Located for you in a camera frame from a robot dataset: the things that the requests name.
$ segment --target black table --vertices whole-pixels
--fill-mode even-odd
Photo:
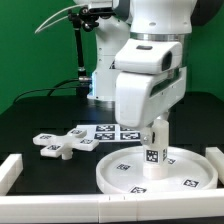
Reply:
[[[170,145],[204,155],[205,148],[224,151],[224,102],[209,93],[187,93],[171,109]],[[140,145],[100,143],[93,152],[74,150],[73,158],[40,156],[33,137],[65,135],[79,124],[114,124],[114,111],[96,108],[76,96],[30,97],[19,100],[0,116],[0,161],[22,153],[24,171],[8,195],[96,194],[95,168],[108,153]],[[165,220],[142,223],[223,223],[224,218]]]

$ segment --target white circular tray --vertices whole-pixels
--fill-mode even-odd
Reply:
[[[213,189],[218,180],[217,171],[205,157],[174,147],[168,147],[168,176],[162,180],[143,176],[142,146],[107,155],[98,163],[96,175],[105,194]]]

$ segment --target green backdrop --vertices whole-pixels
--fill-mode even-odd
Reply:
[[[72,0],[0,1],[0,113],[22,92],[49,88],[77,77],[71,24],[65,20],[34,34],[46,18],[71,5]],[[187,89],[211,92],[224,100],[223,21],[224,8],[206,26],[193,28]],[[96,63],[94,33],[83,32],[83,44],[86,68],[92,71]]]

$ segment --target white cross-shaped block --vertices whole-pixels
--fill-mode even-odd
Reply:
[[[68,160],[72,158],[73,148],[82,151],[92,151],[99,145],[99,141],[96,139],[85,139],[86,134],[86,130],[74,128],[64,136],[39,134],[33,138],[33,143],[46,146],[40,151],[42,156],[57,158],[62,155],[63,160]]]

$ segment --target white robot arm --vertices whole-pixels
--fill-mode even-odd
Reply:
[[[112,1],[74,0],[76,4],[87,4],[89,9],[111,8]],[[119,70],[115,69],[114,58],[129,38],[130,27],[114,16],[99,18],[95,28],[97,45],[97,65],[92,73],[92,91],[88,94],[91,104],[114,107],[115,85]]]
[[[130,2],[131,39],[115,58],[116,68],[123,71],[116,85],[116,119],[122,126],[142,130],[184,96],[184,45],[196,2]],[[167,84],[175,73],[175,81]]]

